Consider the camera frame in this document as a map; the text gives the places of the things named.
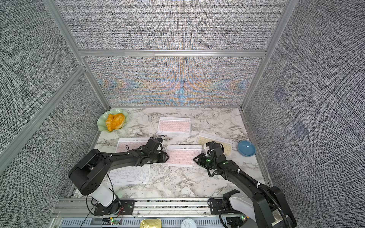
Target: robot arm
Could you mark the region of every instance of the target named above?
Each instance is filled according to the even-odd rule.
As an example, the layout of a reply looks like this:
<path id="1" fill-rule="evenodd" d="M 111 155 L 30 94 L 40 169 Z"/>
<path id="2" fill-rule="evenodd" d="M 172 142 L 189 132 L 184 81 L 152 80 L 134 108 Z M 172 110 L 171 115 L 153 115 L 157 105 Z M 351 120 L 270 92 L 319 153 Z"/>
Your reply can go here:
<path id="1" fill-rule="evenodd" d="M 270 188 L 261 184 L 240 170 L 235 162 L 226 159 L 223 154 L 223 145 L 209 142 L 204 147 L 207 154 L 201 153 L 194 158 L 194 161 L 207 169 L 210 177 L 221 175 L 224 179 L 234 183 L 251 199 L 255 220 L 259 228 L 296 227 L 293 213 L 284 198 L 284 194 L 278 187 Z M 239 210 L 240 207 L 237 207 L 237 203 L 230 204 L 226 200 L 225 210 L 232 209 Z"/>
<path id="2" fill-rule="evenodd" d="M 163 140 L 150 138 L 146 145 L 122 153 L 101 153 L 93 149 L 70 170 L 69 178 L 82 195 L 90 195 L 99 202 L 95 215 L 105 215 L 105 211 L 112 215 L 120 208 L 120 202 L 114 192 L 102 184 L 107 172 L 126 166 L 165 163 L 169 156 L 161 151 Z"/>

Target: marble table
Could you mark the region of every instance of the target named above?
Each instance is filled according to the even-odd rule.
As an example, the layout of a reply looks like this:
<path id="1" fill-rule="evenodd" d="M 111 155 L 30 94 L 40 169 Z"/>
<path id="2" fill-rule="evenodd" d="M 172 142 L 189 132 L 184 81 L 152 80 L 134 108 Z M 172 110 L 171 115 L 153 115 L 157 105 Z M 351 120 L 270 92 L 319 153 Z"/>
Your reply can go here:
<path id="1" fill-rule="evenodd" d="M 196 144 L 198 134 L 204 132 L 233 140 L 231 160 L 240 168 L 264 183 L 255 156 L 244 157 L 237 151 L 237 143 L 249 140 L 238 108 L 130 108 L 129 122 L 123 129 L 101 132 L 95 148 L 101 152 L 115 152 L 119 138 L 156 137 L 161 116 L 191 118 L 190 135 L 167 135 L 164 150 L 169 144 Z M 210 178 L 201 167 L 172 167 L 151 165 L 150 182 L 126 186 L 114 186 L 120 198 L 177 198 L 177 197 L 222 197 L 230 190 L 238 189 L 221 176 Z M 84 197 L 79 190 L 74 198 Z"/>

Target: blue bowl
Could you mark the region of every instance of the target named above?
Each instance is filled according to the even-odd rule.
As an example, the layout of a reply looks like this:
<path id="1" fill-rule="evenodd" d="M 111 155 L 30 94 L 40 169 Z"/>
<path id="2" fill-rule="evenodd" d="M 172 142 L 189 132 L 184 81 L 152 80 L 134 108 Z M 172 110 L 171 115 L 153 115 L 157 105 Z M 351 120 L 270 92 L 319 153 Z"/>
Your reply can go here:
<path id="1" fill-rule="evenodd" d="M 238 152 L 245 157 L 251 157 L 255 155 L 256 148 L 250 141 L 241 141 L 238 143 Z"/>

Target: croissant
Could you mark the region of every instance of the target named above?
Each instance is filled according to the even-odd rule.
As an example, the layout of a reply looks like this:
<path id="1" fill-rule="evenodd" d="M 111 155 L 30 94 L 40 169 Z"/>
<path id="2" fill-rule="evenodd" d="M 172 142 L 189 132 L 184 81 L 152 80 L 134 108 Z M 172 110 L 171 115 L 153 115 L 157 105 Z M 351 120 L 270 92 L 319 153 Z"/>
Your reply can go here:
<path id="1" fill-rule="evenodd" d="M 121 129 L 125 121 L 126 119 L 122 113 L 115 115 L 109 114 L 105 121 L 105 125 L 107 126 L 108 131 L 113 131 L 114 129 Z"/>

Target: green plate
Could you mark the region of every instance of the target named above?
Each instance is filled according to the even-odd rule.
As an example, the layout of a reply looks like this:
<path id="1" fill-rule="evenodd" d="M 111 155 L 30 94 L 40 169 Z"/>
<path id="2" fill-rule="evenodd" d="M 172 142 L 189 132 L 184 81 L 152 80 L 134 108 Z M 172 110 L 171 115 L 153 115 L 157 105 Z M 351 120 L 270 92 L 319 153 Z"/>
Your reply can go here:
<path id="1" fill-rule="evenodd" d="M 107 111 L 106 113 L 102 114 L 101 117 L 99 117 L 99 119 L 97 120 L 96 122 L 96 125 L 97 127 L 99 128 L 99 131 L 107 131 L 107 132 L 110 132 L 107 128 L 107 125 L 105 124 L 105 121 L 107 120 L 109 114 L 118 114 L 118 113 L 123 113 L 124 117 L 126 118 L 125 121 L 124 121 L 124 124 L 126 124 L 129 120 L 128 118 L 128 112 L 124 111 L 123 109 L 112 109 L 112 110 L 109 110 Z"/>

